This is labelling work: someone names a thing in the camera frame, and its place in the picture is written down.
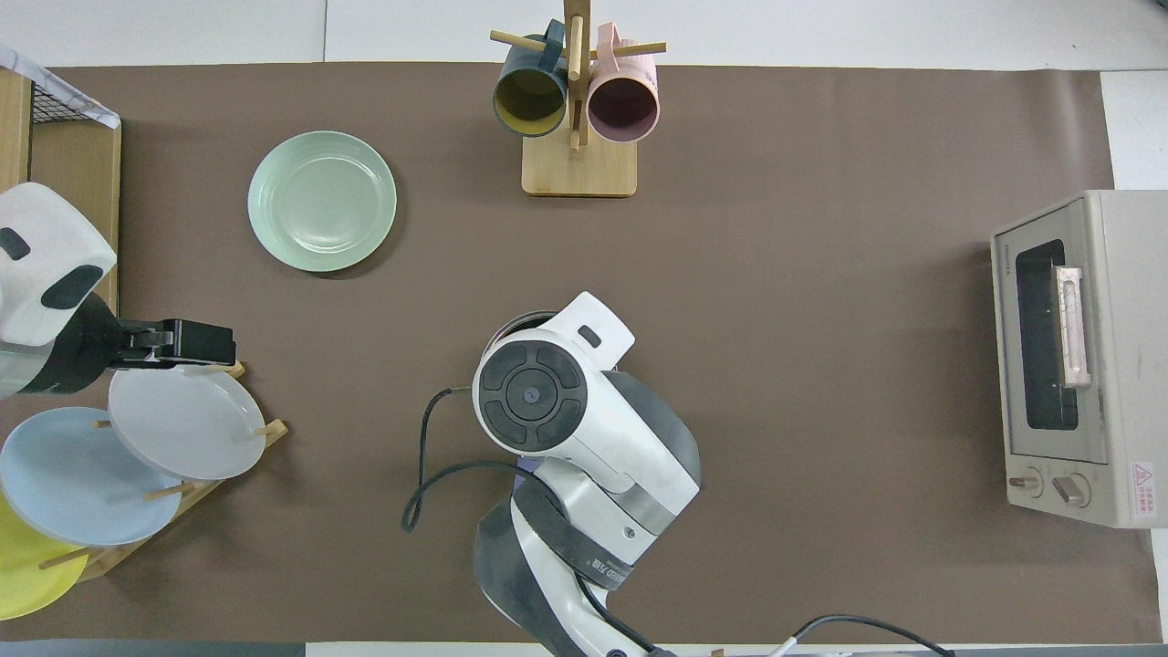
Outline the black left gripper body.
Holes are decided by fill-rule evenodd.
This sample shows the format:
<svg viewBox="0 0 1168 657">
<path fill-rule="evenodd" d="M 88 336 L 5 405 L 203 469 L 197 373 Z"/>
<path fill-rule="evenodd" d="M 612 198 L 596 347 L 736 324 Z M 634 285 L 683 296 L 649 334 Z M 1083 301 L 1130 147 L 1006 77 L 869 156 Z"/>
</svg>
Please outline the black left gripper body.
<svg viewBox="0 0 1168 657">
<path fill-rule="evenodd" d="M 121 343 L 116 369 L 175 369 L 179 365 L 232 366 L 232 328 L 183 318 L 160 321 L 120 320 Z"/>
</svg>

